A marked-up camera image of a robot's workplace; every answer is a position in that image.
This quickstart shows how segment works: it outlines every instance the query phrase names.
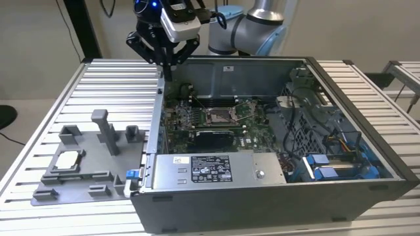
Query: aluminum extrusion table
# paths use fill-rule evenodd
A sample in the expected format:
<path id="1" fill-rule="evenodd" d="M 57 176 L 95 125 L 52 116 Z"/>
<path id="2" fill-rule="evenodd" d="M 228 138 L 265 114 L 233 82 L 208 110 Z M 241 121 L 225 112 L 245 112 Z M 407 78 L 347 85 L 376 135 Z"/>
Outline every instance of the aluminum extrusion table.
<path id="1" fill-rule="evenodd" d="M 349 100 L 420 177 L 420 127 L 384 95 L 357 67 L 343 61 L 319 61 Z M 129 200 L 57 206 L 31 206 L 63 125 L 97 130 L 93 109 L 107 108 L 117 130 L 127 125 L 149 129 L 156 67 L 141 60 L 96 59 L 80 65 L 27 146 L 0 182 L 1 235 L 148 235 Z M 261 229 L 201 232 L 184 235 L 389 236 L 420 234 L 420 187 L 399 200 L 376 204 L 353 222 Z"/>

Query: motherboard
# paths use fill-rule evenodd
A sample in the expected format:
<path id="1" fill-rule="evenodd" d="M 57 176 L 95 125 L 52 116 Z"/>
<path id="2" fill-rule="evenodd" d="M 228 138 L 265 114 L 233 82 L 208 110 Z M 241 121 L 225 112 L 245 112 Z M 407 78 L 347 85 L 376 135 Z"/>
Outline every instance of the motherboard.
<path id="1" fill-rule="evenodd" d="M 167 102 L 168 152 L 277 152 L 264 105 L 251 98 Z"/>

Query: metal panel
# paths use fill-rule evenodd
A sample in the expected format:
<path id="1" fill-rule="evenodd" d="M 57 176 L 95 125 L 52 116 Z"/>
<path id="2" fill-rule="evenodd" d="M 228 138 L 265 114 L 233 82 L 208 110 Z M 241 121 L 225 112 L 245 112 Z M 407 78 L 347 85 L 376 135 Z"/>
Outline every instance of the metal panel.
<path id="1" fill-rule="evenodd" d="M 343 61 L 320 61 L 320 63 L 327 71 L 332 71 L 329 75 L 337 84 L 364 84 L 363 89 L 344 88 L 343 91 L 351 99 L 356 99 L 352 101 L 360 106 L 361 103 L 369 105 L 361 109 L 367 118 L 397 118 L 395 121 L 399 124 L 389 124 L 376 119 L 375 122 L 384 123 L 375 125 L 375 129 L 401 155 L 407 165 L 419 173 L 420 149 L 416 140 L 419 140 L 420 130 L 413 120 L 363 77 L 355 66 L 345 65 Z M 141 66 L 148 68 L 144 73 L 141 69 L 132 68 Z M 109 118 L 115 120 L 116 129 L 123 130 L 128 124 L 137 124 L 140 128 L 149 129 L 151 122 L 147 119 L 152 114 L 153 103 L 140 99 L 153 96 L 157 87 L 157 84 L 149 81 L 149 73 L 156 73 L 151 65 L 141 60 L 101 59 L 93 60 L 87 69 L 89 71 L 87 76 L 76 75 L 72 79 L 76 83 L 69 83 L 65 88 L 55 108 L 43 121 L 44 124 L 13 164 L 12 168 L 17 172 L 0 197 L 0 236 L 148 235 L 144 233 L 129 200 L 37 207 L 31 206 L 29 200 L 25 200 L 44 173 L 43 168 L 48 167 L 51 155 L 57 147 L 56 132 L 64 124 L 76 123 L 81 130 L 96 130 L 95 125 L 87 120 L 87 114 L 93 109 L 107 108 L 111 112 Z M 81 104 L 69 105 L 67 101 L 73 98 L 87 100 L 88 104 L 77 101 Z M 420 232 L 419 190 L 417 187 L 396 201 L 376 204 L 353 222 L 205 232 L 204 235 L 416 235 Z"/>
<path id="2" fill-rule="evenodd" d="M 397 80 L 420 95 L 420 62 L 417 61 L 391 61 L 384 68 L 384 72 L 391 73 Z"/>

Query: black pole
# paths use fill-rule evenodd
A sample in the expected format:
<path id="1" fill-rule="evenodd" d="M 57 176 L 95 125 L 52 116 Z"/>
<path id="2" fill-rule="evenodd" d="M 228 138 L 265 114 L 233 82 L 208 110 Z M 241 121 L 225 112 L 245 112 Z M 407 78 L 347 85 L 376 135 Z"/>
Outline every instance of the black pole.
<path id="1" fill-rule="evenodd" d="M 84 0 L 64 0 L 75 32 L 88 59 L 103 58 Z"/>

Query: cable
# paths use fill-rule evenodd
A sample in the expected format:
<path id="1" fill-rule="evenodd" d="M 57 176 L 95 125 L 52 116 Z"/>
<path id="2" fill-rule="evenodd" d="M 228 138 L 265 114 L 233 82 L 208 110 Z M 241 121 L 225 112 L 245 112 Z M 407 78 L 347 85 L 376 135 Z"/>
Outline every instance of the cable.
<path id="1" fill-rule="evenodd" d="M 73 45 L 75 51 L 76 51 L 76 54 L 77 54 L 79 62 L 81 63 L 81 58 L 80 58 L 80 54 L 79 54 L 79 51 L 77 51 L 77 48 L 76 48 L 76 45 L 75 45 L 71 28 L 68 27 L 68 24 L 67 24 L 64 15 L 63 15 L 63 11 L 61 11 L 61 7 L 60 7 L 60 4 L 59 4 L 59 0 L 55 0 L 55 3 L 57 4 L 59 10 L 60 10 L 60 15 L 61 15 L 61 18 L 63 18 L 63 21 L 64 21 L 64 24 L 65 24 L 65 27 L 67 27 L 67 30 L 68 30 L 68 35 L 71 36 L 71 41 L 72 41 L 72 45 Z"/>
<path id="2" fill-rule="evenodd" d="M 187 108 L 184 108 L 184 107 L 180 107 L 180 108 L 183 108 L 188 114 L 188 122 L 180 126 L 180 127 L 184 127 L 191 123 L 192 118 L 191 118 L 191 113 L 188 112 Z"/>
<path id="3" fill-rule="evenodd" d="M 407 109 L 407 113 L 409 113 L 412 111 L 413 108 L 413 104 L 409 104 L 408 109 Z"/>
<path id="4" fill-rule="evenodd" d="M 0 132 L 0 135 L 7 139 L 7 140 L 9 140 L 9 141 L 12 141 L 13 143 L 17 143 L 17 144 L 20 144 L 20 145 L 27 145 L 27 144 L 24 144 L 24 143 L 21 143 L 20 141 L 16 141 L 16 140 L 13 140 L 13 139 L 11 139 L 5 134 L 3 134 L 1 132 Z"/>
<path id="5" fill-rule="evenodd" d="M 219 6 L 217 6 L 217 0 L 215 0 L 215 14 L 213 17 L 216 17 L 217 23 L 220 24 L 220 27 L 225 30 L 228 28 L 228 24 L 225 21 L 224 14 L 219 12 Z"/>
<path id="6" fill-rule="evenodd" d="M 197 98 L 196 98 L 193 95 L 191 95 L 191 96 L 192 96 L 192 98 L 197 101 L 197 103 L 201 105 L 201 107 L 203 107 L 204 109 L 207 109 L 205 106 L 203 105 L 203 103 L 197 100 Z"/>
<path id="7" fill-rule="evenodd" d="M 187 98 L 188 96 L 185 96 L 185 97 L 183 97 L 183 95 L 181 95 L 181 93 L 183 93 L 183 87 L 184 86 L 192 86 L 192 84 L 191 83 L 181 83 L 180 85 L 179 85 L 179 88 L 177 88 L 177 96 L 179 96 L 179 98 Z"/>
<path id="8" fill-rule="evenodd" d="M 136 4 L 139 4 L 139 2 L 143 2 L 144 3 L 144 7 L 143 7 L 143 9 L 140 10 L 140 11 L 136 11 Z M 135 14 L 136 14 L 136 16 L 140 16 L 140 14 L 143 13 L 143 11 L 145 10 L 145 8 L 147 8 L 147 6 L 148 6 L 148 4 L 149 4 L 149 0 L 141 0 L 141 1 L 133 1 L 133 12 L 135 12 Z"/>
<path id="9" fill-rule="evenodd" d="M 404 88 L 405 88 L 405 85 L 403 85 L 401 90 L 400 90 L 399 94 L 397 94 L 397 95 L 396 95 L 396 97 L 395 97 L 395 100 L 393 100 L 395 102 L 396 102 L 396 100 L 399 99 L 400 94 L 401 94 L 401 92 L 403 92 Z"/>
<path id="10" fill-rule="evenodd" d="M 103 8 L 103 11 L 104 11 L 105 16 L 107 16 L 108 18 L 111 18 L 112 15 L 113 15 L 113 10 L 115 10 L 115 8 L 116 8 L 116 0 L 113 0 L 113 2 L 112 2 L 112 7 L 111 7 L 109 13 L 108 13 L 107 8 L 105 8 L 105 6 L 104 6 L 104 0 L 99 0 L 99 4 L 100 4 L 100 7 Z"/>
<path id="11" fill-rule="evenodd" d="M 197 0 L 197 3 L 199 3 L 200 8 L 205 8 L 203 0 Z"/>

